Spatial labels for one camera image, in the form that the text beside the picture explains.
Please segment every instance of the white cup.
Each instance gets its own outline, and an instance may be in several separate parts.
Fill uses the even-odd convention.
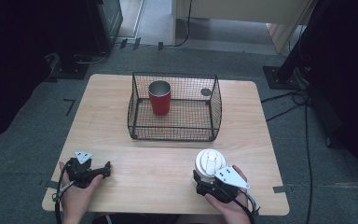
[[[214,181],[214,173],[226,167],[225,157],[219,151],[206,148],[196,158],[196,172],[204,182]]]

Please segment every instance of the white cup lid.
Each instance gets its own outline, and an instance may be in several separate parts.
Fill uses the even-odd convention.
[[[215,149],[203,149],[196,158],[196,168],[200,175],[214,177],[216,171],[226,167],[222,153]]]

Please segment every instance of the white plastic part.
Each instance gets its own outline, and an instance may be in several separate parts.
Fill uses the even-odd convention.
[[[232,166],[224,167],[214,174],[214,177],[221,180],[223,183],[235,186],[242,189],[249,189],[250,186],[246,181],[240,176],[237,171],[232,168]]]
[[[80,164],[83,164],[84,162],[88,161],[89,158],[92,157],[92,154],[89,152],[75,151],[75,155]]]
[[[214,178],[216,171],[226,167],[222,153],[215,149],[203,149],[196,158],[196,171],[201,178]]]

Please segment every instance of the wrist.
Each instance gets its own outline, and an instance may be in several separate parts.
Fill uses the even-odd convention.
[[[63,217],[62,224],[79,224],[81,221],[81,217]]]
[[[224,215],[227,224],[251,224],[251,219],[244,213]]]

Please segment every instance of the person's arm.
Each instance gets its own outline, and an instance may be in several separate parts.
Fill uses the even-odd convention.
[[[243,174],[240,168],[236,165],[232,166],[235,171],[245,180],[246,176]],[[236,203],[221,203],[213,195],[206,194],[205,199],[208,203],[211,204],[215,209],[217,209],[225,218],[227,224],[250,224],[251,221],[246,215],[246,213],[240,208]],[[237,196],[236,200],[241,203],[243,206],[248,207],[247,197],[241,193]]]
[[[63,166],[64,164],[60,161],[61,170]],[[81,222],[91,202],[92,194],[98,188],[102,179],[103,175],[97,175],[86,189],[72,186],[62,195],[63,224],[79,224]],[[62,177],[62,185],[66,186],[69,182],[69,176],[65,171]]]

